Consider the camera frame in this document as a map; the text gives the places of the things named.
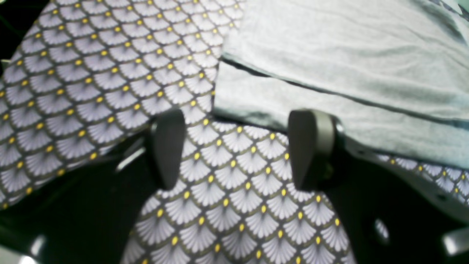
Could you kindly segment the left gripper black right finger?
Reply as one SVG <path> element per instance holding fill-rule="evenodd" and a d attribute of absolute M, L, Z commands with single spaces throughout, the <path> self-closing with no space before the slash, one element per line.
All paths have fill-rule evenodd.
<path fill-rule="evenodd" d="M 333 204 L 358 264 L 467 264 L 468 207 L 381 161 L 318 110 L 288 117 L 292 177 Z"/>

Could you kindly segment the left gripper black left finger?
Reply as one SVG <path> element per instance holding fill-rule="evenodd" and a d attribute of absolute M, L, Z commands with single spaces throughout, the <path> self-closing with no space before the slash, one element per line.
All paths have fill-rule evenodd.
<path fill-rule="evenodd" d="M 142 207 L 174 189 L 186 130 L 181 110 L 163 112 L 1 211 L 1 247 L 39 264 L 118 264 Z"/>

